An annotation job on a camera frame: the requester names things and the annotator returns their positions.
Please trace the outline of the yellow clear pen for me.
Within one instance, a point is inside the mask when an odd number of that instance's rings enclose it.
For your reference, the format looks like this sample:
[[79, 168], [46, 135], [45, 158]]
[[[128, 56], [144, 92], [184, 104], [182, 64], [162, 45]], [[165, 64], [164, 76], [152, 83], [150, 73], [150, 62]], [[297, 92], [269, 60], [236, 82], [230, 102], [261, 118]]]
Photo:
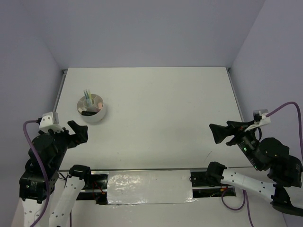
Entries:
[[89, 89], [88, 89], [87, 93], [88, 93], [88, 96], [89, 96], [90, 105], [92, 106], [93, 105], [93, 98], [91, 96], [91, 92], [90, 92]]

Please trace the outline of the green clear pen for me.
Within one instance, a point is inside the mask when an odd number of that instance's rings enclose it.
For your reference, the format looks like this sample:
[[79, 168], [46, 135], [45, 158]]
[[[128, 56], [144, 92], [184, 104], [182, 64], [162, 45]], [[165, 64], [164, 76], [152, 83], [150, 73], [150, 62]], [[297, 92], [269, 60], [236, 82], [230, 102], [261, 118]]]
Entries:
[[86, 91], [86, 90], [84, 90], [84, 95], [85, 95], [85, 98], [86, 98], [86, 100], [87, 100], [87, 103], [89, 104], [89, 96], [88, 96], [88, 94], [87, 94], [87, 91]]

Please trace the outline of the blue capped black highlighter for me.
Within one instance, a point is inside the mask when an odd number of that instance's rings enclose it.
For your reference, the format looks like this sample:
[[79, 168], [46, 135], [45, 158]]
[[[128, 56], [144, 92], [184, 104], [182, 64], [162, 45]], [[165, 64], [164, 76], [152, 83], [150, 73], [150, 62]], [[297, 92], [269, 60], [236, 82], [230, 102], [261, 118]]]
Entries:
[[81, 112], [82, 116], [93, 116], [95, 114], [96, 114], [96, 112], [92, 112], [92, 111], [82, 111]]

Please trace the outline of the blue clear pen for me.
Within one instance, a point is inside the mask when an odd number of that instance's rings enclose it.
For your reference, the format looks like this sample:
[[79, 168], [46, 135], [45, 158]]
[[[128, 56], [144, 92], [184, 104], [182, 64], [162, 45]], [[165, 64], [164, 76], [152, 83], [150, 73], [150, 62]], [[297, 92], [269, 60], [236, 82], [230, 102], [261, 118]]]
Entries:
[[89, 90], [86, 89], [86, 94], [87, 94], [87, 102], [89, 103], [90, 106], [92, 106], [92, 102], [91, 102], [91, 98], [90, 98], [90, 94], [89, 94]]

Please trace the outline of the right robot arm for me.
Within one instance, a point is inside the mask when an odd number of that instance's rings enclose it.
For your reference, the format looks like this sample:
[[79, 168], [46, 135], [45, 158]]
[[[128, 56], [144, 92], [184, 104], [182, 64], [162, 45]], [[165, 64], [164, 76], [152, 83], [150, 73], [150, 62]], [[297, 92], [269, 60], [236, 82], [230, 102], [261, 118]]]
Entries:
[[206, 181], [211, 185], [226, 183], [255, 193], [267, 200], [272, 207], [285, 214], [303, 215], [301, 161], [289, 154], [289, 147], [270, 137], [258, 140], [255, 132], [260, 126], [254, 122], [228, 121], [227, 126], [209, 125], [216, 144], [232, 137], [227, 146], [236, 145], [257, 171], [268, 171], [272, 183], [259, 181], [232, 171], [218, 163], [210, 162]]

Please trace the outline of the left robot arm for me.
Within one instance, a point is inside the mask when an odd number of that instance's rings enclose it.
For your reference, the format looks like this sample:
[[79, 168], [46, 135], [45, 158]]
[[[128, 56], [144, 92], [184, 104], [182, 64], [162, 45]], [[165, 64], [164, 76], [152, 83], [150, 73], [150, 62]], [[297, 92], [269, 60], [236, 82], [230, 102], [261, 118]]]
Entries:
[[19, 197], [22, 200], [25, 227], [64, 227], [71, 224], [71, 212], [80, 191], [92, 185], [93, 177], [88, 166], [74, 165], [65, 180], [64, 190], [55, 208], [50, 209], [52, 194], [59, 178], [59, 168], [70, 148], [88, 141], [88, 127], [75, 121], [55, 132], [40, 131], [33, 140], [27, 132], [29, 123], [42, 124], [42, 119], [29, 120], [23, 124], [23, 132], [30, 146], [29, 160], [19, 180]]

